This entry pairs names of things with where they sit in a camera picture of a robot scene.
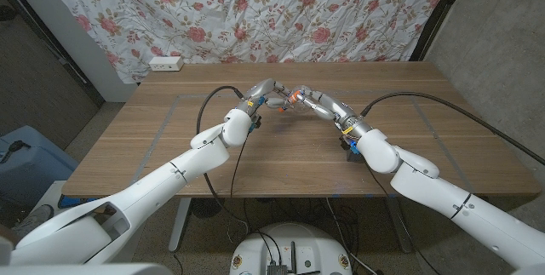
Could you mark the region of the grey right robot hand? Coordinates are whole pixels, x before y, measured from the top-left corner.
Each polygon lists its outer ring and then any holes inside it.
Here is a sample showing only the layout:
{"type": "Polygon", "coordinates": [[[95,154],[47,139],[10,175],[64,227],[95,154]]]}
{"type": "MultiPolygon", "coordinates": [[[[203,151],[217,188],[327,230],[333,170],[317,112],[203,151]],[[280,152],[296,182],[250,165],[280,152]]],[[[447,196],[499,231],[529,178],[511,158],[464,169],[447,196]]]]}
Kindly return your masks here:
{"type": "Polygon", "coordinates": [[[292,99],[311,108],[318,117],[332,121],[343,135],[358,139],[372,130],[350,106],[321,91],[299,89],[292,99]]]}

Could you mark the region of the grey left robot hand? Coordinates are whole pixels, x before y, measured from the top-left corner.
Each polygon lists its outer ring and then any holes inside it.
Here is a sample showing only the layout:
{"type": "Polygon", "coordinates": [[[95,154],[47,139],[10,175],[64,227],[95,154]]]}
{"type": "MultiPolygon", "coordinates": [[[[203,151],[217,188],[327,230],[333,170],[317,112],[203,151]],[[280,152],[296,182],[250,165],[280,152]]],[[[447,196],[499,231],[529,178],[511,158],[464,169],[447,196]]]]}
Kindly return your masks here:
{"type": "Polygon", "coordinates": [[[249,116],[253,116],[262,105],[271,109],[286,109],[290,93],[282,83],[268,78],[249,89],[238,103],[237,109],[249,116]]]}

